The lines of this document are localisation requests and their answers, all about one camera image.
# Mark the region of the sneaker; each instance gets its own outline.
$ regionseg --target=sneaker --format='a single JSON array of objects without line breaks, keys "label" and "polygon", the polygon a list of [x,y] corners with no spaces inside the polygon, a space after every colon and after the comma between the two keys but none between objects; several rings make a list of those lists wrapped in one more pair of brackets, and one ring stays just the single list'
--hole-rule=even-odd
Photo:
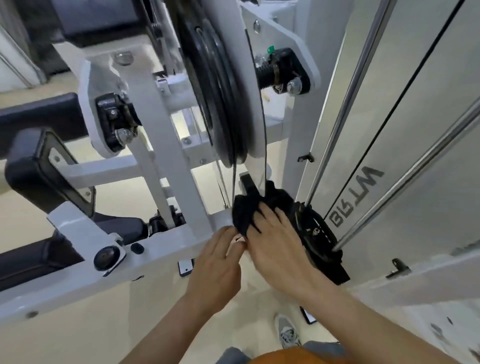
[{"label": "sneaker", "polygon": [[294,346],[301,346],[298,331],[288,317],[282,314],[277,314],[275,316],[275,327],[280,342],[282,343],[282,348],[286,349]]}]

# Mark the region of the floor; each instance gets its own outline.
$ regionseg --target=floor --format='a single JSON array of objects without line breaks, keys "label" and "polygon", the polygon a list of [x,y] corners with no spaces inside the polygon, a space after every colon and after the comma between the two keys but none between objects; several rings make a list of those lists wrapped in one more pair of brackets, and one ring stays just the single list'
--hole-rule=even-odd
[{"label": "floor", "polygon": [[[0,108],[75,91],[71,74],[56,76],[34,90],[0,95]],[[186,132],[176,115],[180,136]],[[88,139],[67,144],[79,162],[99,159]],[[269,146],[268,163],[275,168],[277,146]],[[221,197],[210,192],[212,166],[195,169],[194,175],[209,213],[222,208]],[[49,236],[53,228],[45,214],[0,179],[0,253]],[[148,220],[155,204],[142,178],[97,187],[97,211]],[[214,363],[229,346],[257,356],[280,348],[273,318],[290,316],[303,341],[335,341],[320,324],[307,325],[295,302],[272,290],[254,269],[248,255],[240,261],[242,287],[235,299],[215,315],[197,336],[183,364]],[[145,278],[123,283],[109,291],[64,306],[34,319],[0,329],[3,363],[118,363],[161,319],[184,293],[188,278],[178,275],[177,263],[156,267]]]}]

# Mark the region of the orange shirt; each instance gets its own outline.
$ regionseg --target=orange shirt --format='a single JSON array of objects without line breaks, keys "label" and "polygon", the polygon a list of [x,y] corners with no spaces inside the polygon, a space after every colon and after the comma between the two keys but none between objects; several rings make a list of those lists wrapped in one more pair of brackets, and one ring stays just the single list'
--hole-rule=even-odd
[{"label": "orange shirt", "polygon": [[252,359],[249,364],[348,364],[346,359],[318,356],[301,347],[268,352]]}]

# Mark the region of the black knob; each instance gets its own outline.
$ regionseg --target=black knob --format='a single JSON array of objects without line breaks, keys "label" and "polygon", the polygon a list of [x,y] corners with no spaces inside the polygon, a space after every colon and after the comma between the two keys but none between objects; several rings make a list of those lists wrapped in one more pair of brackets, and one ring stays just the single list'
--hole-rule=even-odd
[{"label": "black knob", "polygon": [[145,248],[140,243],[133,243],[132,245],[130,245],[130,250],[135,254],[141,254],[145,251]]},{"label": "black knob", "polygon": [[100,249],[97,254],[95,254],[95,258],[93,258],[93,265],[95,266],[96,270],[103,272],[112,268],[115,263],[118,262],[119,258],[119,247],[115,245],[106,246],[105,248]]}]

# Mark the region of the pant leg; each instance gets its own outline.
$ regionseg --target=pant leg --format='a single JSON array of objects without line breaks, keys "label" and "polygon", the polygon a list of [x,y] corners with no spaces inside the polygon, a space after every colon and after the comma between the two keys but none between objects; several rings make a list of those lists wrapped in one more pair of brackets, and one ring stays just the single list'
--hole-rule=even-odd
[{"label": "pant leg", "polygon": [[246,364],[250,360],[240,349],[231,347],[224,351],[216,364]]},{"label": "pant leg", "polygon": [[345,356],[345,349],[338,342],[309,341],[303,345],[304,349],[319,355]]}]

